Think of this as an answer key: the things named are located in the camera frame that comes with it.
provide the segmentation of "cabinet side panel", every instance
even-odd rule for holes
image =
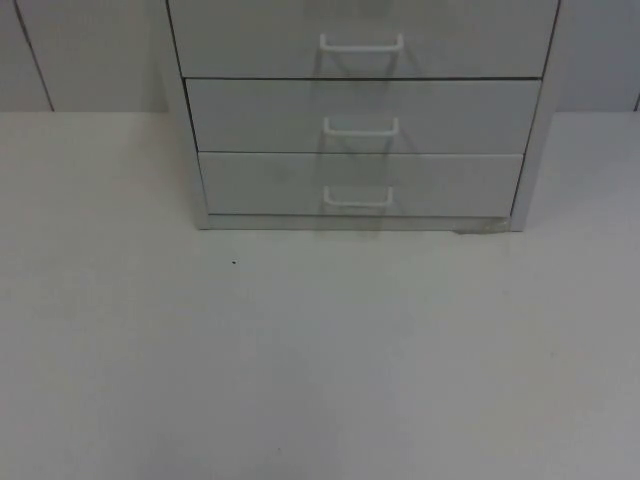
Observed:
[[[191,113],[187,104],[184,83],[180,73],[180,64],[176,54],[173,29],[168,5],[165,0],[147,0],[148,10],[152,21],[153,45],[158,62],[158,68],[162,75],[169,110],[173,116],[182,143],[185,155],[189,161],[191,191],[196,213],[196,225],[198,228],[208,228],[208,215],[206,199],[202,184],[202,175],[198,163]]]
[[[525,227],[549,128],[562,93],[566,74],[566,59],[569,54],[575,25],[575,1],[561,0],[558,7],[540,99],[511,212],[511,230],[515,232],[522,231]]]

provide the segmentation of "cabinet base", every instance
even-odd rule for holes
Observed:
[[[453,217],[304,217],[209,215],[204,230],[360,230],[453,231],[494,234],[511,230],[509,218]]]

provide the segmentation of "panel seam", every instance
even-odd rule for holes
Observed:
[[[53,102],[51,101],[51,95],[49,94],[49,89],[47,88],[47,83],[44,81],[44,75],[42,73],[42,68],[40,68],[40,64],[38,63],[38,57],[36,56],[36,52],[33,49],[33,44],[31,43],[31,38],[29,37],[29,31],[27,30],[27,25],[24,21],[24,17],[22,16],[22,12],[20,11],[20,6],[18,5],[18,0],[13,0],[13,8],[16,12],[16,17],[18,17],[18,22],[20,23],[20,28],[22,29],[22,35],[29,46],[29,51],[31,52],[31,58],[33,59],[33,63],[36,66],[36,71],[38,72],[38,77],[40,78],[40,84],[42,85],[42,89],[44,90],[45,97],[47,98],[47,103],[49,104],[49,109],[52,112],[55,112],[55,108],[53,107]]]

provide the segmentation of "white cabinet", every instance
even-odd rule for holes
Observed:
[[[149,2],[202,228],[523,227],[569,0]]]

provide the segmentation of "white drawer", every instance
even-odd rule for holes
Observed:
[[[201,153],[209,213],[508,217],[521,155]]]
[[[182,74],[217,78],[541,77],[557,9],[557,0],[169,4]]]
[[[200,151],[517,153],[538,81],[188,80]]]

